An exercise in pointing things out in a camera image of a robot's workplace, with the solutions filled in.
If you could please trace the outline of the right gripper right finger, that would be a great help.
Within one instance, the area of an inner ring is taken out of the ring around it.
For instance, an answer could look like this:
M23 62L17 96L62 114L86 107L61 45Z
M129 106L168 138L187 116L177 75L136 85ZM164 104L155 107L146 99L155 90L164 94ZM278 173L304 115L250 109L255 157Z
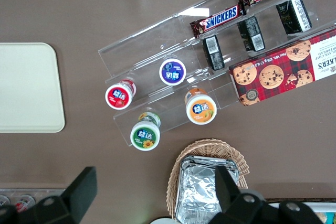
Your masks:
M256 193L243 193L224 166L215 168L215 189L222 212L209 223L322 223L302 202L285 200L276 208Z

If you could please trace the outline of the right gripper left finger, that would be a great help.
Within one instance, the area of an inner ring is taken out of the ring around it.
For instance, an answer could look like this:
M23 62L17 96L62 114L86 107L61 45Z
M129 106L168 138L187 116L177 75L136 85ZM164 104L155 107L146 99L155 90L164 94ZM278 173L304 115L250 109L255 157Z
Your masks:
M97 195L97 171L86 167L60 196L49 196L26 211L1 207L1 223L80 223Z

